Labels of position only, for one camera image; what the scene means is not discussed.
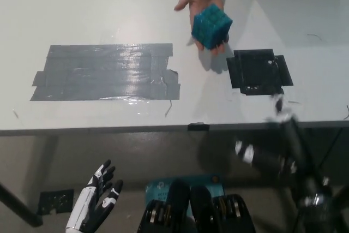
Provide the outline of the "robot right hand white black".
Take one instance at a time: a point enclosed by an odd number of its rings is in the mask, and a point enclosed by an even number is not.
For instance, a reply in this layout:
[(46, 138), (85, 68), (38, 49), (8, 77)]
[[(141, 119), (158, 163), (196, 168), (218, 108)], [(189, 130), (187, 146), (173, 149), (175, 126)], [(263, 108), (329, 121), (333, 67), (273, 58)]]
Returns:
[(297, 124), (290, 108), (284, 108), (284, 100), (282, 95), (273, 95), (275, 102), (276, 116), (269, 120), (279, 136), (282, 136), (285, 154), (276, 154), (261, 147), (260, 143), (252, 143), (247, 139), (236, 140), (234, 142), (234, 150), (236, 156), (243, 162), (261, 170), (262, 172), (270, 172), (279, 177), (291, 176), (298, 171), (299, 158), (297, 153)]

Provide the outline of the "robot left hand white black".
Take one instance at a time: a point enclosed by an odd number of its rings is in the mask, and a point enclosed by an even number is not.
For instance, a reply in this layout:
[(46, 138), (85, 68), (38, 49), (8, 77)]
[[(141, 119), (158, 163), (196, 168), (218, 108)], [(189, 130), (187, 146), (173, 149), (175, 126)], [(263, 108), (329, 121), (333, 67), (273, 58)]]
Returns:
[(113, 210), (122, 191), (123, 180), (112, 183), (115, 167), (107, 160), (80, 192), (71, 212), (66, 232), (96, 232)]

